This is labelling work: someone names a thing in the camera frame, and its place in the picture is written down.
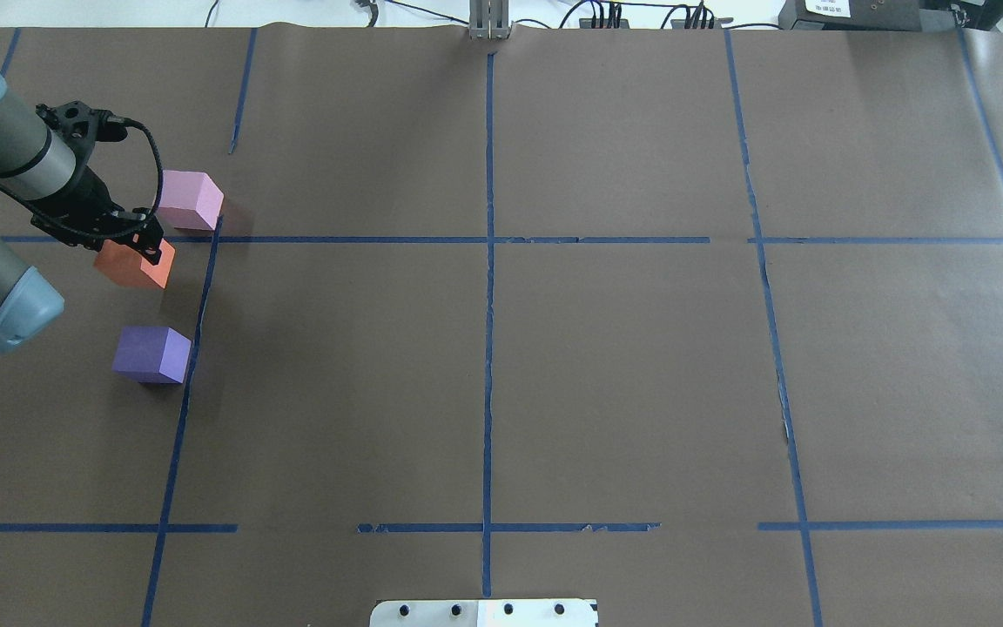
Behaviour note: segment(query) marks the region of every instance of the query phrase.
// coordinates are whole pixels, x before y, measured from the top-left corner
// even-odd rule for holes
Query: white bracket
[[[471,39],[509,39],[510,0],[470,0]]]
[[[370,627],[597,627],[598,602],[588,599],[489,599],[382,602]]]

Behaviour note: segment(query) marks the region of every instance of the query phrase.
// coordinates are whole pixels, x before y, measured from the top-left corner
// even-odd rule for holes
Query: white metal plate
[[[370,614],[370,627],[470,627],[471,624],[474,627],[597,627],[598,602],[588,599],[382,602]]]

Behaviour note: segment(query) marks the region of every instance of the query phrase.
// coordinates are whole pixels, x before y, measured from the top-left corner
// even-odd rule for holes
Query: cube
[[[191,352],[192,341],[169,327],[124,327],[111,369],[138,382],[181,384]]]
[[[203,172],[164,171],[156,214],[178,229],[215,231],[223,208],[223,192]]]
[[[160,241],[160,262],[151,265],[131,247],[106,242],[95,256],[96,270],[124,288],[164,289],[173,269],[176,249],[171,243]]]

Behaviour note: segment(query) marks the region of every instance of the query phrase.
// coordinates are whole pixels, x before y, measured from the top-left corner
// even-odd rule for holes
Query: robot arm
[[[156,162],[151,209],[123,210],[87,167],[96,141],[118,141],[142,130]],[[33,214],[31,223],[68,246],[99,250],[107,240],[131,247],[150,263],[160,260],[163,236],[154,213],[161,187],[152,135],[135,120],[82,102],[25,106],[0,76],[0,191]],[[0,239],[0,353],[39,333],[63,310],[63,298]]]

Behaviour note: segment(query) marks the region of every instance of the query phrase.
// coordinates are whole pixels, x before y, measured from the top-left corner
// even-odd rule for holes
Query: black box
[[[780,28],[919,31],[920,0],[785,0]]]

